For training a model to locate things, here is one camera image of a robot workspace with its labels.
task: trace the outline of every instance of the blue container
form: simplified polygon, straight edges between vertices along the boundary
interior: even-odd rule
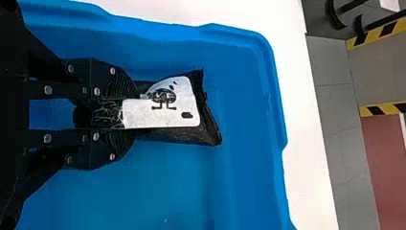
[[[136,80],[203,68],[224,142],[138,141],[112,165],[61,171],[27,200],[18,229],[294,229],[283,181],[281,96],[264,37],[121,17],[77,2],[20,7],[28,28],[62,58],[97,58]],[[65,100],[31,107],[32,128],[73,127]]]

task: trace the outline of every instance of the white floor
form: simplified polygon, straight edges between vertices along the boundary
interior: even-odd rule
[[[219,23],[271,43],[280,78],[288,145],[283,153],[292,220],[299,230],[338,229],[300,0],[83,0],[149,21]]]

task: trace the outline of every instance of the metal bolt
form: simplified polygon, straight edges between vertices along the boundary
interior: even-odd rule
[[[74,71],[75,71],[74,66],[71,64],[68,64],[68,72],[72,74]]]
[[[44,143],[48,144],[52,142],[52,135],[51,134],[45,134],[44,135]]]
[[[115,75],[116,74],[116,69],[114,67],[110,68],[110,74]]]
[[[72,165],[72,163],[74,163],[74,157],[72,155],[66,155],[65,162],[66,165]]]
[[[81,137],[81,141],[82,141],[82,142],[87,142],[87,141],[89,141],[89,137],[88,137],[87,135],[83,135],[83,136]]]
[[[94,89],[94,93],[95,93],[96,96],[99,96],[101,94],[101,91],[100,91],[100,89],[98,87],[96,87]]]
[[[44,93],[45,93],[46,95],[52,95],[52,93],[53,93],[52,87],[49,86],[49,85],[45,85],[45,87],[44,87]]]
[[[114,161],[116,159],[116,154],[111,153],[110,154],[110,161]]]
[[[93,141],[99,141],[99,138],[101,137],[101,135],[98,132],[95,132],[93,134]]]

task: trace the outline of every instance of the warning tape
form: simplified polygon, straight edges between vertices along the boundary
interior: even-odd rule
[[[367,106],[359,106],[361,117],[371,117],[376,115],[393,115],[406,113],[406,102],[380,103]]]
[[[406,31],[406,18],[400,18],[396,22],[373,29],[365,34],[347,40],[347,50],[350,51],[388,36],[400,34],[404,31]]]

